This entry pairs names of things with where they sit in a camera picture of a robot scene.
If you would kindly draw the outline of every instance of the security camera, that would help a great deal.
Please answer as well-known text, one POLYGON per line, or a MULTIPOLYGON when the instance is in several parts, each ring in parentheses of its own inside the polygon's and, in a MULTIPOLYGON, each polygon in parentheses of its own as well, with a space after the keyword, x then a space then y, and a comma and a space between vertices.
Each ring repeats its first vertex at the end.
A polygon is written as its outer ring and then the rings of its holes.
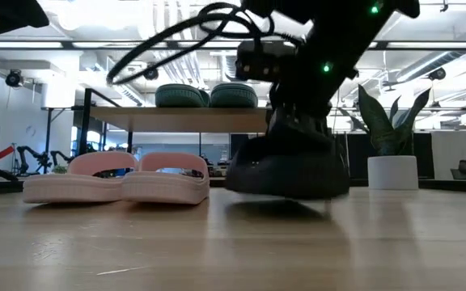
POLYGON ((20 88, 24 84, 24 78, 20 70, 11 70, 6 76, 5 83, 12 88, 20 88))
MULTIPOLYGON (((152 64, 148 64, 147 65, 147 68, 150 68, 152 66, 152 64)), ((157 78, 159 78, 159 72, 157 69, 155 70, 148 70, 146 71, 144 74, 143 74, 143 77, 147 80, 156 80, 157 78)))
POLYGON ((439 68, 428 75, 431 80, 443 80, 447 76, 447 73, 443 68, 439 68))

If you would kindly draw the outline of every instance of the ceiling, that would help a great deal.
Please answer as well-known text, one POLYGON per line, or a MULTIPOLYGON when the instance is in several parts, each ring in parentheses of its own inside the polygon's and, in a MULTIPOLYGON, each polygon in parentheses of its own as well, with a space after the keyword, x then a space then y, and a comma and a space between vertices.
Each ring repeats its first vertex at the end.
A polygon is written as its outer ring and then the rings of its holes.
MULTIPOLYGON (((49 27, 39 29, 23 28, 0 36, 0 40, 141 40, 170 26, 174 22, 188 18, 185 16, 196 15, 197 12, 211 0, 40 0, 40 4, 47 11, 51 19, 49 27)), ((378 34, 377 40, 466 40, 466 0, 448 0, 447 11, 441 12, 443 0, 420 0, 421 15, 417 19, 409 19, 398 13, 394 14, 378 34)), ((265 19, 256 18, 259 26, 264 27, 265 19)), ((275 16, 276 29, 280 32, 293 32, 304 34, 311 25, 300 25, 281 15, 275 16)), ((237 27, 230 26, 227 29, 235 30, 237 27)), ((201 39, 205 34, 194 28, 181 39, 201 39)), ((1 60, 46 60, 64 70, 69 75, 76 76, 78 82, 83 86, 91 86, 113 99, 122 99, 113 88, 108 88, 104 82, 105 70, 112 63, 108 60, 118 61, 125 55, 124 51, 0 51, 1 60), (87 57, 96 60, 104 71, 88 72, 86 70, 87 57)), ((201 80, 204 85, 212 88, 220 82, 227 82, 223 74, 224 54, 234 52, 199 51, 194 54, 193 60, 198 64, 201 80)), ((353 106, 357 97, 357 85, 362 84, 365 88, 386 107, 390 106, 395 98, 402 96, 400 106, 407 107, 413 102, 413 97, 420 91, 429 87, 434 88, 432 101, 441 101, 446 107, 466 106, 466 54, 443 66, 447 71, 447 77, 441 81, 431 82, 428 79, 416 78, 410 82, 393 86, 394 91, 383 86, 383 82, 392 81, 394 76, 404 70, 415 69, 429 59, 433 59, 440 53, 419 51, 369 51, 364 53, 357 64, 360 71, 359 78, 346 80, 333 96, 334 104, 353 106)), ((128 68, 133 72, 144 68, 148 62, 158 60, 162 55, 148 52, 140 56, 134 65, 128 68)), ((190 70, 185 63, 173 66, 179 70, 181 76, 191 78, 190 70)), ((132 83, 130 86, 144 99, 151 99, 157 86, 164 83, 180 81, 169 78, 165 70, 160 70, 159 79, 147 81, 142 79, 132 83)), ((270 84, 255 82, 250 84, 258 94, 259 98, 267 99, 270 84)), ((459 116, 464 112, 446 115, 431 116, 428 112, 427 120, 436 122, 460 123, 459 116)))

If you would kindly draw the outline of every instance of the black cable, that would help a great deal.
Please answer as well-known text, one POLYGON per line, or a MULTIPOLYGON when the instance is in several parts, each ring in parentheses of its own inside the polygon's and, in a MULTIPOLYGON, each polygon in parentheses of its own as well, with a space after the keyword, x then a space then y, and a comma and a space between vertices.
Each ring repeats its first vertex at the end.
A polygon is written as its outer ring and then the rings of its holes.
POLYGON ((204 44, 215 38, 216 36, 224 36, 228 38, 253 38, 255 40, 255 49, 257 51, 261 51, 262 44, 261 44, 261 38, 265 36, 271 36, 274 34, 274 21, 272 18, 269 18, 270 21, 270 28, 267 32, 261 32, 261 30, 258 28, 257 25, 254 24, 252 21, 251 17, 248 18, 251 20, 251 22, 247 21, 246 19, 237 16, 236 14, 239 12, 243 12, 245 15, 245 8, 244 7, 238 7, 235 5, 231 5, 229 3, 222 3, 222 2, 217 2, 217 3, 212 3, 209 4, 208 6, 204 7, 200 12, 199 15, 192 17, 191 19, 187 19, 183 22, 180 22, 172 27, 169 27, 165 29, 164 31, 158 33, 155 36, 152 36, 150 39, 142 42, 140 45, 138 45, 136 48, 133 48, 130 52, 128 52, 125 56, 123 56, 109 71, 108 76, 107 76, 107 83, 111 85, 122 85, 127 82, 131 82, 136 78, 140 78, 144 74, 147 74, 151 70, 156 70, 162 65, 166 65, 167 63, 174 61, 175 59, 182 57, 188 53, 191 53, 200 47, 202 47, 204 44), (209 13, 211 11, 217 10, 217 9, 223 9, 223 8, 231 8, 232 11, 228 14, 226 13, 209 13), (208 22, 215 22, 215 21, 222 21, 220 25, 216 29, 210 29, 206 26, 204 26, 205 23, 208 22), (249 33, 232 33, 232 32, 223 32, 224 28, 229 22, 234 22, 234 23, 239 23, 245 26, 248 30, 249 33), (178 53, 175 53, 174 55, 167 57, 154 65, 144 69, 143 71, 137 72, 136 74, 133 74, 131 76, 114 80, 115 77, 134 59, 142 55, 146 50, 152 48, 153 46, 157 45, 158 43, 164 41, 168 37, 178 33, 182 32, 185 29, 194 27, 196 25, 199 25, 200 28, 208 32, 208 36, 206 36, 204 39, 200 40, 198 43, 193 45, 190 48, 181 50, 178 53))

